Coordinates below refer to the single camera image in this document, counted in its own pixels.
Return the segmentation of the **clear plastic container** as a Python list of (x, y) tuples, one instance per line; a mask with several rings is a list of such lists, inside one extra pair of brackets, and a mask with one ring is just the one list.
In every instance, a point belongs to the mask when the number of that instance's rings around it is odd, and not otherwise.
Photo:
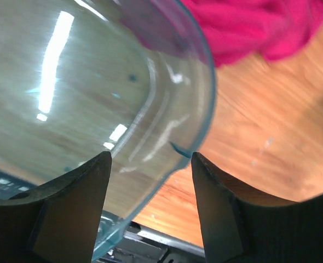
[(37, 187), (109, 152), (92, 261), (187, 166), (215, 108), (210, 49), (144, 47), (119, 2), (0, 1), (0, 171)]

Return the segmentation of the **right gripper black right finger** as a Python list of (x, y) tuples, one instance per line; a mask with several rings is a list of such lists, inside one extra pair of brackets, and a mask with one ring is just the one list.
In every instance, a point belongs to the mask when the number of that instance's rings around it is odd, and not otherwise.
[(323, 262), (323, 194), (294, 202), (192, 155), (207, 262)]

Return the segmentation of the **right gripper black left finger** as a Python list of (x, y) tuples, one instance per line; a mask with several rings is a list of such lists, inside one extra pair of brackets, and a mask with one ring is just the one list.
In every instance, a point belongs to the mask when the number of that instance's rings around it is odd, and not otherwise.
[(31, 190), (0, 199), (0, 262), (91, 262), (111, 173), (102, 152)]

